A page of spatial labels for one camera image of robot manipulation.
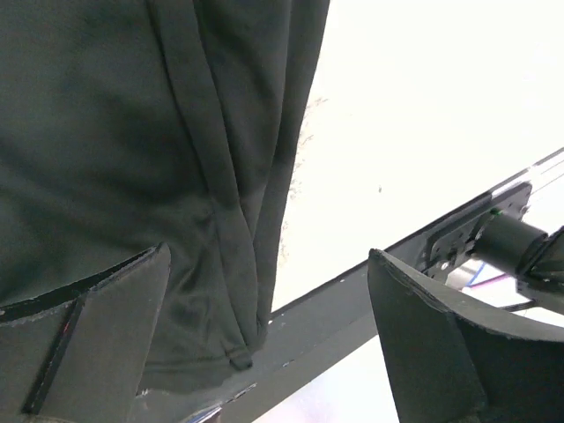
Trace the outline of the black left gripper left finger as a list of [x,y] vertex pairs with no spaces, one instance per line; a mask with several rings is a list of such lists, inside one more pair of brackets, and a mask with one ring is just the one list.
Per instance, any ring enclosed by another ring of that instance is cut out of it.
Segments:
[[4,417],[126,417],[167,289],[160,244],[1,308]]

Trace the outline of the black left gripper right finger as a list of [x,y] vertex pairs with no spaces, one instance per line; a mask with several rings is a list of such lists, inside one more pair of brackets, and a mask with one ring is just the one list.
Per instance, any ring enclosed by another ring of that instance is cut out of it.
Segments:
[[402,422],[561,422],[563,329],[493,307],[384,251],[367,282]]

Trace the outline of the black t shirt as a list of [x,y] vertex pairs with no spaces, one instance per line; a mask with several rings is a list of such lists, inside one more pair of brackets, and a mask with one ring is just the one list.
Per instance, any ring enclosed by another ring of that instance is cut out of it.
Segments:
[[325,1],[4,1],[1,301],[171,251],[140,384],[264,342]]

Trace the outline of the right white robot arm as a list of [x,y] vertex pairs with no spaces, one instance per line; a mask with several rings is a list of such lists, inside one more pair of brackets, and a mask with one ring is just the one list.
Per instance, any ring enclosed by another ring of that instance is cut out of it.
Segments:
[[544,308],[563,313],[563,229],[548,234],[500,211],[477,224],[471,255],[516,282],[526,302],[505,306],[509,312]]

